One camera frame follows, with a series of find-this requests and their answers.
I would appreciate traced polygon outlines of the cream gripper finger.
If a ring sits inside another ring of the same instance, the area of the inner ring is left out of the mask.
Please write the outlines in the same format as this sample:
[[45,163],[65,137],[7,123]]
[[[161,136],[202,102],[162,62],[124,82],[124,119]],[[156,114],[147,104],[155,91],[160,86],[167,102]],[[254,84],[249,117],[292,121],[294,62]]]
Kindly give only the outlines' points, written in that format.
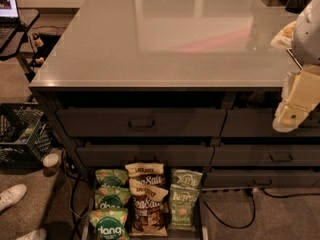
[[276,109],[272,127],[277,132],[288,133],[297,129],[308,115],[304,110],[281,102]]

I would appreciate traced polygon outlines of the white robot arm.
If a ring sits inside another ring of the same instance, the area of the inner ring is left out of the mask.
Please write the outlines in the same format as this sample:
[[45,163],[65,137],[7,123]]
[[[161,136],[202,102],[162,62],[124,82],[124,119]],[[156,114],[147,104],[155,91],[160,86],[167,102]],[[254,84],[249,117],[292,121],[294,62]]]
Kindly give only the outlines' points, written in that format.
[[320,0],[311,0],[297,19],[272,39],[271,45],[291,51],[302,66],[288,72],[273,120],[273,129],[290,132],[320,104]]

